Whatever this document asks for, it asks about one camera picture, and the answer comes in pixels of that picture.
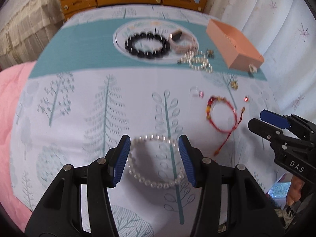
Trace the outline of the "right hand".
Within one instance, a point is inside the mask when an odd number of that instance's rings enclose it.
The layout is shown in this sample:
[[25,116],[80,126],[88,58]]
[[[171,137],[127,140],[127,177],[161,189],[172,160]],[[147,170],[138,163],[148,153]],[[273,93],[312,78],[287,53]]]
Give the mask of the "right hand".
[[304,186],[304,181],[296,176],[292,176],[291,184],[287,193],[286,202],[288,206],[292,206],[301,198],[301,190]]

